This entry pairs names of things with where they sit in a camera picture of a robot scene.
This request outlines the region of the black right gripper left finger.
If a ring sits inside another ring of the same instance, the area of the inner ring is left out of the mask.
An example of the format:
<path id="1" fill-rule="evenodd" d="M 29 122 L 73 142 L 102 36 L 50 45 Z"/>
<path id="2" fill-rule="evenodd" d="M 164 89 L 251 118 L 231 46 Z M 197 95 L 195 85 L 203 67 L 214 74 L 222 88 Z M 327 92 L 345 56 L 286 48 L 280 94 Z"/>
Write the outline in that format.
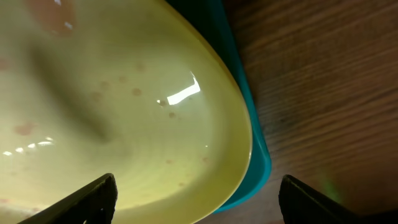
<path id="1" fill-rule="evenodd" d="M 107 173 L 20 224 L 111 224 L 117 199 L 116 180 Z"/>

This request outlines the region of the yellow round plate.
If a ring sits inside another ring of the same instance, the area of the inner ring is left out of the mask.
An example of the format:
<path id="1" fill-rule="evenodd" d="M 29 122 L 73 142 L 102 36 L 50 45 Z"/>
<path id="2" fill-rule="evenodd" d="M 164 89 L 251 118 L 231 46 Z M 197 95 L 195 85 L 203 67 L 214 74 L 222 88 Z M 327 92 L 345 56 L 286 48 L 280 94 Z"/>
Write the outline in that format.
<path id="1" fill-rule="evenodd" d="M 1 222 L 111 173 L 114 223 L 195 223 L 248 170 L 226 65 L 165 1 L 1 2 Z"/>

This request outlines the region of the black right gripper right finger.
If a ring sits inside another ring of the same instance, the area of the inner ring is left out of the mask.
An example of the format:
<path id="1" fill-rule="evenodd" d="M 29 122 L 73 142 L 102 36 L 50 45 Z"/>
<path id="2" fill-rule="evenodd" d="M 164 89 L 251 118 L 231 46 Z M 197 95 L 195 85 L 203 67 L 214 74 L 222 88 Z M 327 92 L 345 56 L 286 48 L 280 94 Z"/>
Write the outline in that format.
<path id="1" fill-rule="evenodd" d="M 283 176 L 279 206 L 285 224 L 360 223 L 360 218 L 342 205 L 292 175 Z"/>

